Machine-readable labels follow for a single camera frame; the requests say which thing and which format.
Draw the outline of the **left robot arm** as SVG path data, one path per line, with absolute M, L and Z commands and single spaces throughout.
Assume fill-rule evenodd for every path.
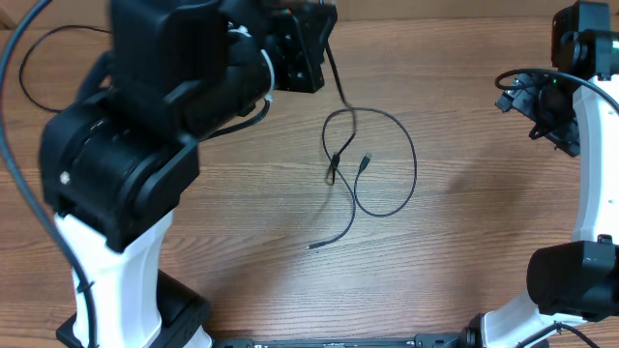
M 159 266 L 200 142 L 255 122 L 276 90 L 313 93 L 337 22 L 316 1 L 124 0 L 111 49 L 45 126 L 45 202 L 77 260 L 69 347 L 209 347 L 203 297 Z

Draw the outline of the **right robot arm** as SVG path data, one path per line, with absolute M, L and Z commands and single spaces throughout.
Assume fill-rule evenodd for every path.
M 618 314 L 618 34 L 607 3 L 576 1 L 552 19 L 550 69 L 517 69 L 494 81 L 497 107 L 534 123 L 579 159 L 579 200 L 570 242 L 536 250 L 526 288 L 478 315 L 451 347 L 546 347 L 553 334 Z

